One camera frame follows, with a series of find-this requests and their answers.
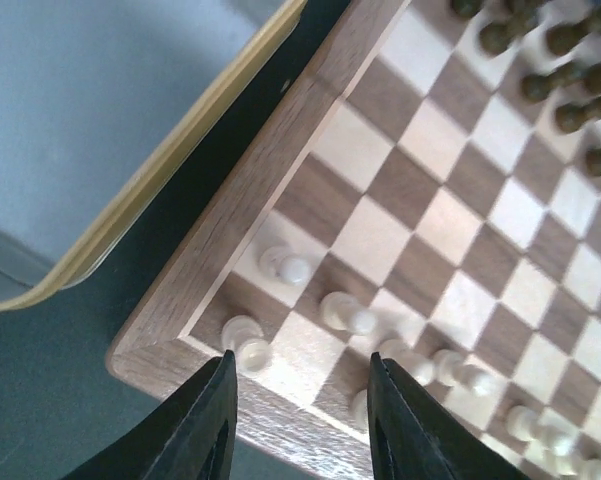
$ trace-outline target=white chess piece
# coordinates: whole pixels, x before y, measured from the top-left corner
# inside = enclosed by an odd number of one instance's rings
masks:
[[[496,379],[475,365],[465,365],[464,358],[458,352],[439,350],[433,356],[438,381],[449,387],[463,385],[477,397],[493,393]]]
[[[573,450],[573,438],[553,425],[540,425],[538,415],[522,405],[509,411],[506,427],[509,434],[518,440],[538,441],[559,457],[564,457]]]
[[[369,430],[369,413],[367,411],[367,391],[362,390],[353,397],[349,412],[361,430]]]
[[[558,457],[550,451],[545,451],[547,466],[556,475],[578,475],[580,480],[601,480],[601,460],[592,458],[585,460],[579,452],[572,452],[564,457]]]
[[[258,265],[267,277],[292,286],[306,285],[312,273],[307,259],[294,253],[288,245],[267,248]]]
[[[369,335],[378,324],[378,317],[353,296],[333,292],[320,302],[322,320],[334,330],[347,330],[354,335]]]
[[[382,358],[392,358],[420,385],[429,385],[435,379],[434,363],[423,355],[413,352],[402,340],[387,340],[378,348]]]
[[[238,371],[247,376],[255,375],[271,363],[271,345],[263,337],[258,322],[246,315],[238,315],[222,328],[222,348],[233,350]]]

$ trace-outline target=chessboard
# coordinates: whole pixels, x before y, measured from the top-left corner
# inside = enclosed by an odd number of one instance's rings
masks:
[[[442,1],[405,3],[182,329],[211,356],[231,317],[260,324],[272,361],[240,385],[309,418],[300,432],[286,421],[290,438],[333,458],[314,473],[369,477],[368,439],[349,405],[366,388],[370,354],[396,337],[429,358],[459,352],[497,380],[480,398],[439,382],[426,389],[530,478],[554,473],[537,443],[507,433],[516,405],[601,459],[601,177],[584,164],[601,147],[601,120],[569,134],[556,127],[560,105],[587,101],[578,85],[539,103],[520,93],[529,73],[601,62],[601,37],[559,58],[545,45],[548,28],[588,10],[549,2],[538,28],[493,57],[478,37],[504,15],[499,5],[465,21]],[[274,240],[310,263],[306,284],[263,274]],[[361,336],[325,325],[320,302],[334,291],[374,312],[378,328]],[[253,402],[245,411],[262,414]],[[331,451],[325,424],[340,435]],[[274,440],[260,432],[259,441]]]

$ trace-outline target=yellow table edge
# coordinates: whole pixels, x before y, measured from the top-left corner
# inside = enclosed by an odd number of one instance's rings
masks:
[[[278,9],[44,279],[0,302],[0,311],[38,303],[93,270],[291,33],[306,1],[287,0]]]

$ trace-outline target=dark gray surface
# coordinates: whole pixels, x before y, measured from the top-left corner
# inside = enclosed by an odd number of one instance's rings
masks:
[[[310,0],[293,35],[92,277],[42,304],[0,314],[0,480],[58,478],[156,406],[110,377],[104,354],[346,3]],[[239,444],[232,478],[306,476]]]

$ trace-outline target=wooden chessboard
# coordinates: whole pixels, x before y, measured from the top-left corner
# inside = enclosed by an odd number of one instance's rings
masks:
[[[549,3],[542,25],[496,58],[477,44],[489,9],[465,24],[439,1],[370,5],[348,12],[294,86],[279,123],[256,140],[267,146],[246,154],[121,332],[110,369],[164,398],[220,353],[224,323],[248,314],[274,358],[240,378],[239,434],[321,477],[369,478],[368,439],[348,407],[366,386],[370,353],[399,335],[427,356],[462,352],[497,378],[484,398],[427,389],[531,478],[553,477],[537,444],[506,433],[516,404],[601,458],[601,179],[582,166],[584,151],[601,145],[601,121],[561,134],[553,112],[582,92],[538,105],[518,93],[525,73],[567,60],[548,54],[543,33],[585,4]],[[373,33],[343,75],[338,53],[363,22]],[[600,45],[572,56],[601,61]],[[290,137],[295,150],[274,148]],[[284,169],[267,177],[278,161]],[[232,197],[237,187],[246,199]],[[246,205],[257,189],[260,205]],[[305,287],[260,273],[273,237],[314,266]],[[397,328],[330,330],[318,305],[332,291]]]

